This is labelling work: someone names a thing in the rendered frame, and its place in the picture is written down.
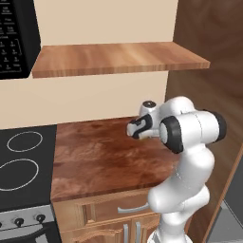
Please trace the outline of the wooden cupboard door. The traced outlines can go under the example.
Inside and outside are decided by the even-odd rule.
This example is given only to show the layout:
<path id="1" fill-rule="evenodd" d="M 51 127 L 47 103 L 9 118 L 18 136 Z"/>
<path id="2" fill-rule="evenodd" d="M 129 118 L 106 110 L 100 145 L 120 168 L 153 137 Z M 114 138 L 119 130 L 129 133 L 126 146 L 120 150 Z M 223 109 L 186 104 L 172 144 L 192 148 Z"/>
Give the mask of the wooden cupboard door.
<path id="1" fill-rule="evenodd" d="M 140 222 L 140 243 L 147 243 L 150 234 L 159 225 L 159 216 L 150 215 L 132 219 L 130 243 L 135 243 L 136 239 L 136 222 Z"/>
<path id="2" fill-rule="evenodd" d="M 63 243 L 123 243 L 123 223 L 61 233 Z"/>

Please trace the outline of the wooden fridge housing panel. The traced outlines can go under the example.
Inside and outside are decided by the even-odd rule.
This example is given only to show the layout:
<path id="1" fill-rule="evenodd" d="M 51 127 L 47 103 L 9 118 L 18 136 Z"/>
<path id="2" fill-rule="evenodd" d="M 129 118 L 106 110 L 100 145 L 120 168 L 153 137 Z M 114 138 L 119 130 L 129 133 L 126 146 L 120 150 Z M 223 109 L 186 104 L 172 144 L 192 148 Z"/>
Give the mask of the wooden fridge housing panel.
<path id="1" fill-rule="evenodd" d="M 194 214 L 188 230 L 194 243 L 206 243 L 243 155 L 243 0 L 178 0 L 174 42 L 211 65 L 171 71 L 165 98 L 186 96 L 195 107 L 221 114 L 228 127 L 226 138 L 210 146 L 215 155 L 207 182 L 210 202 Z"/>

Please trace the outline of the grey fridge door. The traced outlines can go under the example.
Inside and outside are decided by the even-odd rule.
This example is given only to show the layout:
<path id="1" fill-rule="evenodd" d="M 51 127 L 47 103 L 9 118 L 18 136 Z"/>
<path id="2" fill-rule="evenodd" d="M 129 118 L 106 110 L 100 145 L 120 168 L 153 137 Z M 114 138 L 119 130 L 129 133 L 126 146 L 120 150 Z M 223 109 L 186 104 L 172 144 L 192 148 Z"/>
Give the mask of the grey fridge door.
<path id="1" fill-rule="evenodd" d="M 243 155 L 206 243 L 243 243 Z"/>

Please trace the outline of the wooden drawer front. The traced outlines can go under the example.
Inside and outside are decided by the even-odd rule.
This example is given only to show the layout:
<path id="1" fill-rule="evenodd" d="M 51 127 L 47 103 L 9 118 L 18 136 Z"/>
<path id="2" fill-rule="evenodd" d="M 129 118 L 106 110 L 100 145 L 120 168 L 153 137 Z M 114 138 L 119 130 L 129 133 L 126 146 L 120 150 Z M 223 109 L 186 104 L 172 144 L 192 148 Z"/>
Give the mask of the wooden drawer front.
<path id="1" fill-rule="evenodd" d="M 92 223 L 100 223 L 130 215 L 151 213 L 151 210 L 148 208 L 132 214 L 118 214 L 118 207 L 129 209 L 146 204 L 147 194 L 148 190 L 145 189 L 96 196 L 86 202 L 78 202 L 75 204 L 77 224 L 79 226 L 87 226 Z"/>

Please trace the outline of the black hob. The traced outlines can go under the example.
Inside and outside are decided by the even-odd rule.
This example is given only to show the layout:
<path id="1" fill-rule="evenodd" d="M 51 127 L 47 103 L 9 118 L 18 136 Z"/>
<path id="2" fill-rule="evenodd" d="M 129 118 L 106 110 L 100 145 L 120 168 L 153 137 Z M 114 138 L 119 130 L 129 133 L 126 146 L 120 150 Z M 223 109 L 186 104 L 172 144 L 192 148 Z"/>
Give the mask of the black hob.
<path id="1" fill-rule="evenodd" d="M 46 205 L 57 125 L 0 129 L 0 212 Z"/>

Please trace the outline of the black microwave oven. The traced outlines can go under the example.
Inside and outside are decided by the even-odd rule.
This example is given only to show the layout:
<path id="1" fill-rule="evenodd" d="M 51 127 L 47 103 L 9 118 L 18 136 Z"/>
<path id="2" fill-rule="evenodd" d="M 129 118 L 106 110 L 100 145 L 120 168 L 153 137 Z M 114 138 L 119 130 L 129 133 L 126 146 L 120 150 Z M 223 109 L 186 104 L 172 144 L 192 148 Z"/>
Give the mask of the black microwave oven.
<path id="1" fill-rule="evenodd" d="M 27 78 L 41 51 L 33 0 L 0 0 L 0 80 Z"/>

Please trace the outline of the grey oven front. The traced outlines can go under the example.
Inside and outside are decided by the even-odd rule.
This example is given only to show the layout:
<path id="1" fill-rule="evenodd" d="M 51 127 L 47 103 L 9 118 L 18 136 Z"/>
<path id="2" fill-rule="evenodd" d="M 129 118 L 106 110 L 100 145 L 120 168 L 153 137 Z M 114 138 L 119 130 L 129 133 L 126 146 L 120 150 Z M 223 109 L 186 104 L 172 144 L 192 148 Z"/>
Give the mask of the grey oven front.
<path id="1" fill-rule="evenodd" d="M 37 215 L 46 219 L 39 223 Z M 24 219 L 21 227 L 14 224 L 16 218 Z M 52 205 L 1 212 L 0 243 L 62 243 Z"/>

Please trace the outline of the wooden wall shelf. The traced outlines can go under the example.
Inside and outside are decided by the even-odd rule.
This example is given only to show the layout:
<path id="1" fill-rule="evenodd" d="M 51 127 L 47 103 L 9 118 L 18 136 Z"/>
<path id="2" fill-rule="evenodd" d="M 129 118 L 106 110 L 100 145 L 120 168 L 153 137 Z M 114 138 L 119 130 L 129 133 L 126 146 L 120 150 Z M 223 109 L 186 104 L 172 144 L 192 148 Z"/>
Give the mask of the wooden wall shelf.
<path id="1" fill-rule="evenodd" d="M 174 42 L 44 46 L 33 78 L 205 69 L 210 62 Z"/>

